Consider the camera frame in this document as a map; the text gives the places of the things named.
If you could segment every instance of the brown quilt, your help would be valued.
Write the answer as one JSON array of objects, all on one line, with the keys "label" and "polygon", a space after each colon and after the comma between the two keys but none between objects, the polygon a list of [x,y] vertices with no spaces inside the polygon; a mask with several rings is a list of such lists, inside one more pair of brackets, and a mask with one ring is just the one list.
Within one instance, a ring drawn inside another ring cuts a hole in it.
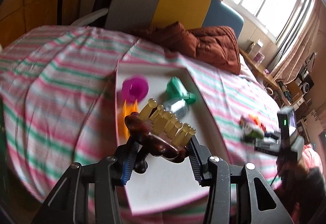
[{"label": "brown quilt", "polygon": [[240,73],[238,43],[229,26],[186,30],[176,22],[163,29],[134,30],[132,34],[236,75]]}]

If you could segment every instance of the purple object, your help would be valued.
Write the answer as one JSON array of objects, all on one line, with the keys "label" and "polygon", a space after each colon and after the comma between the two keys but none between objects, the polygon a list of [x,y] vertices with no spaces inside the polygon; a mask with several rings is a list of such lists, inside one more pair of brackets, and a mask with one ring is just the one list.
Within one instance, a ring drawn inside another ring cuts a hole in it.
[{"label": "purple object", "polygon": [[148,93],[148,82],[144,76],[133,76],[130,79],[124,80],[122,83],[121,97],[127,103],[138,103],[145,98]]}]

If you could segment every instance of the headboard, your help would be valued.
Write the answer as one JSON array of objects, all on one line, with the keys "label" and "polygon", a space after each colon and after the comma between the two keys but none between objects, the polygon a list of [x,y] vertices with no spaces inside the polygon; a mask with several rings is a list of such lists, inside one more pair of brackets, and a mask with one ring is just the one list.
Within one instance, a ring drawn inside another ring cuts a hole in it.
[{"label": "headboard", "polygon": [[243,26],[242,16],[219,0],[112,0],[105,29],[128,32],[176,21],[186,29],[227,25],[237,38]]}]

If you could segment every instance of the striped bedsheet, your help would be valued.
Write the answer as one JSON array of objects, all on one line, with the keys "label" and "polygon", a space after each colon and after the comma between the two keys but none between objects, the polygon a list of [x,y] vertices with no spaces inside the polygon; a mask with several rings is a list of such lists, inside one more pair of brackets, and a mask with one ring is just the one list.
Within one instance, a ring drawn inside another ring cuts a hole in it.
[{"label": "striped bedsheet", "polygon": [[[253,162],[268,181],[273,179],[275,158],[254,152],[251,144],[240,141],[241,115],[257,114],[267,130],[278,127],[279,108],[256,80],[121,32],[43,26],[0,54],[9,166],[39,201],[72,162],[91,164],[114,153],[118,59],[186,67],[216,120],[233,163]],[[201,199],[167,212],[134,217],[123,195],[120,202],[126,223],[201,223],[206,207],[206,199]]]}]

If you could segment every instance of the hand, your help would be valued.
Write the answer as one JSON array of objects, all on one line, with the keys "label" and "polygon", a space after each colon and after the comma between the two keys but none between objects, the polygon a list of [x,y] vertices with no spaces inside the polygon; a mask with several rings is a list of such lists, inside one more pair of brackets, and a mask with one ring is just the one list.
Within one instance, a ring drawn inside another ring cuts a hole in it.
[{"label": "hand", "polygon": [[283,164],[281,159],[277,159],[276,164],[278,166],[278,175],[282,176],[286,170],[294,171],[295,178],[297,180],[306,178],[309,173],[309,168],[307,168],[303,156],[301,156],[298,162],[296,161],[287,161]]}]

